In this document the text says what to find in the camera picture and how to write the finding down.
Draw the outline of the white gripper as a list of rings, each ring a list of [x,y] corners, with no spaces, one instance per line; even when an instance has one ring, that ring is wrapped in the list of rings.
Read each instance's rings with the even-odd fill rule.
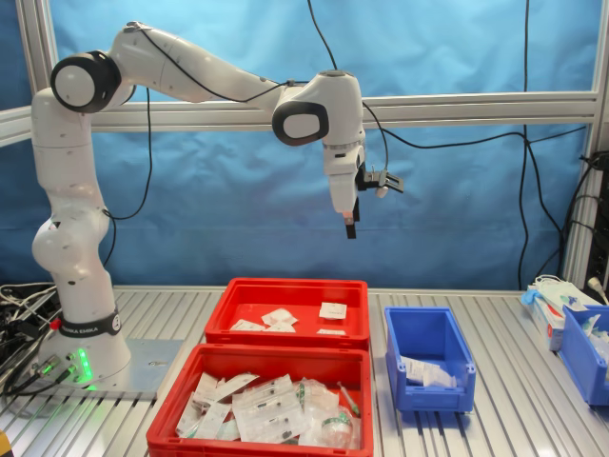
[[[358,197],[356,172],[331,174],[328,176],[330,197],[337,213],[344,214],[344,225],[348,239],[355,239],[358,216],[353,209]]]

